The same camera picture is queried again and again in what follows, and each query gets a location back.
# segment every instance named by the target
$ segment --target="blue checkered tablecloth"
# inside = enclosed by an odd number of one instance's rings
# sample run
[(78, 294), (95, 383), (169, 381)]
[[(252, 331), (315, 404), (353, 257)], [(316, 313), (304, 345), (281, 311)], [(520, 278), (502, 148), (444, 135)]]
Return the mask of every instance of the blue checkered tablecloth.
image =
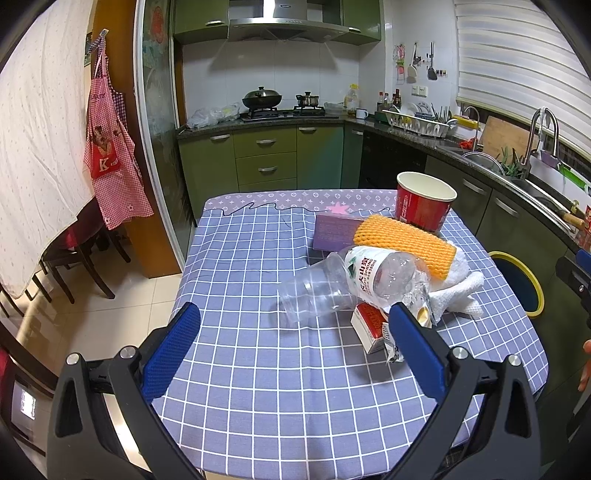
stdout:
[[(358, 191), (352, 192), (355, 199)], [(315, 213), (277, 209), (262, 197), (259, 206), (243, 207), (239, 197), (226, 197), (238, 204), (230, 215), (207, 210), (199, 222), (173, 314), (191, 301), (202, 311), (202, 328), (154, 408), (188, 459), (205, 471), (333, 480), (390, 470), (434, 401), (405, 363), (386, 363), (384, 351), (365, 354), (351, 312), (287, 324), (277, 283), (323, 258), (311, 248)], [(370, 207), (354, 215), (382, 210)], [(477, 358), (501, 361), (517, 353), (537, 391), (548, 362), (517, 298), (453, 212), (441, 234), (465, 251), (472, 270), (484, 273), (476, 296), (485, 315), (446, 313), (437, 330), (450, 346), (463, 345)], [(468, 438), (479, 403), (473, 399), (456, 443)]]

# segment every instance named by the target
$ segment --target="clear plastic cup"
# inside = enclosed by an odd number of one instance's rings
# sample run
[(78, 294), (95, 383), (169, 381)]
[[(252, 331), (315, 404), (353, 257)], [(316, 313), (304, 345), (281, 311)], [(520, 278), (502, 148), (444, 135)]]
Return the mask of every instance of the clear plastic cup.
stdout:
[(353, 310), (358, 303), (347, 284), (345, 262), (332, 252), (327, 258), (295, 272), (278, 286), (290, 323), (305, 322), (339, 310)]

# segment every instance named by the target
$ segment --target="red paper cup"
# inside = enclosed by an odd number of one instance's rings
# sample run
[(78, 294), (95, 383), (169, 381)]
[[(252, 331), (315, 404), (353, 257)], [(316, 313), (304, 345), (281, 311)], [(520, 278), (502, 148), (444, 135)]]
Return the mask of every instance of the red paper cup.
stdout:
[(427, 232), (438, 232), (457, 198), (447, 183), (424, 173), (405, 171), (398, 174), (396, 218)]

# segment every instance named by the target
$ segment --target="cutting board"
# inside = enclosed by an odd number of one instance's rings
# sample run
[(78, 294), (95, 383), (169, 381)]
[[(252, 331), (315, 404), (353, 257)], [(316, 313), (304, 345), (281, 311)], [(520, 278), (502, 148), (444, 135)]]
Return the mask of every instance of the cutting board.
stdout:
[[(530, 132), (524, 128), (505, 122), (494, 116), (490, 116), (486, 122), (486, 127), (482, 133), (480, 143), (484, 145), (484, 153), (488, 153), (492, 158), (502, 161), (503, 148), (509, 147), (509, 160), (507, 164), (512, 163), (512, 149), (515, 149), (517, 157), (525, 155), (527, 141)], [(538, 136), (534, 137), (533, 148), (538, 145)]]

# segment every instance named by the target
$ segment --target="metal screw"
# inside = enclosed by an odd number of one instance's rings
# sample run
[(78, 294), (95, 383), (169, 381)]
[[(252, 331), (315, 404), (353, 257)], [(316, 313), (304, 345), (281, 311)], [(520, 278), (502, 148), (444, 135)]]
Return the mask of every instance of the metal screw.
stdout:
[(121, 358), (129, 359), (135, 355), (135, 347), (134, 346), (126, 346), (121, 349), (119, 352), (119, 356)]
[(458, 360), (464, 360), (468, 356), (468, 350), (462, 346), (457, 346), (452, 350), (453, 356)]
[(517, 355), (509, 355), (509, 363), (514, 367), (518, 367), (521, 365), (521, 358)]
[(78, 355), (77, 353), (71, 353), (70, 355), (68, 355), (68, 358), (66, 358), (66, 363), (68, 365), (76, 365), (78, 363), (78, 360), (80, 360), (80, 355)]

